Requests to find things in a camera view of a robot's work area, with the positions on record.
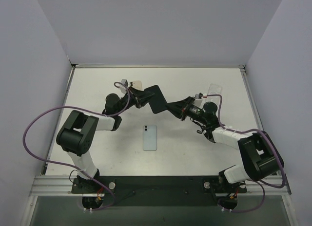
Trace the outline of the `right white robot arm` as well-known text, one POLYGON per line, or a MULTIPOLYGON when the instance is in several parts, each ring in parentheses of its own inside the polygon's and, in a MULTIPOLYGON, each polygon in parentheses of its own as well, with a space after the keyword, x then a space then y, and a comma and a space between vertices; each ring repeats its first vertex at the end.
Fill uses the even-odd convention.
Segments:
POLYGON ((187 117, 200 126, 198 133, 203 134, 212 143, 219 143, 239 150, 242 164, 233 165, 219 173, 226 184, 235 184, 246 180, 262 181, 263 178, 280 171, 284 187, 286 176, 284 161, 265 131, 250 129, 238 131, 227 128, 220 121, 221 106, 208 101, 200 108, 195 98, 166 104, 167 110, 181 121, 187 117))

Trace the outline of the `black cased phone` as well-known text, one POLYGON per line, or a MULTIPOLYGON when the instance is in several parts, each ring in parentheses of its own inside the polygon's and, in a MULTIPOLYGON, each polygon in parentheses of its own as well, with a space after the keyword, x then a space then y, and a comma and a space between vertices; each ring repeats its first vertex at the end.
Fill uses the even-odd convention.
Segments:
POLYGON ((167 110, 167 101, 158 85, 148 87, 144 91, 153 94, 148 99, 148 103, 154 114, 158 114, 167 110))

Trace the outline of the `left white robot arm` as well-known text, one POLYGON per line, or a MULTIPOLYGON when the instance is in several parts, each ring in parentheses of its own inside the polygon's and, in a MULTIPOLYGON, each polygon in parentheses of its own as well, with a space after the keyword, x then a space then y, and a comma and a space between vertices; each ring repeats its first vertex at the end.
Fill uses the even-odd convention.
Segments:
POLYGON ((71 111, 57 134, 56 143, 71 157, 78 170, 77 178, 88 192, 96 192, 100 186, 99 170, 89 152, 96 131, 116 131, 122 122, 120 113, 132 106, 138 109, 145 106, 154 95, 152 90, 141 91, 133 87, 129 87, 122 98, 109 94, 105 99, 102 118, 71 111))

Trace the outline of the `light blue phone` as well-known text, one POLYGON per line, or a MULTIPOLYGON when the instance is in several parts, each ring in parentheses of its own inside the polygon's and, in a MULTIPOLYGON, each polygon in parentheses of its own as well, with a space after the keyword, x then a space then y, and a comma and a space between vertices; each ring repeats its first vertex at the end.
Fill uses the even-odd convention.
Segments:
POLYGON ((143 150, 156 151, 157 150, 157 126, 145 125, 143 127, 143 150))

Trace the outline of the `clear phone case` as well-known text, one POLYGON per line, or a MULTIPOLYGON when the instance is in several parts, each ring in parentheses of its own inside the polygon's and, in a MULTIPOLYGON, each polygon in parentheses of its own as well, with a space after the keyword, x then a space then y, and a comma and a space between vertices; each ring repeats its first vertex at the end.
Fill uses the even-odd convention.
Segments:
POLYGON ((217 95, 218 94, 221 95, 221 93, 222 93, 222 87, 211 83, 207 91, 207 99, 210 101, 219 100, 220 97, 217 95))

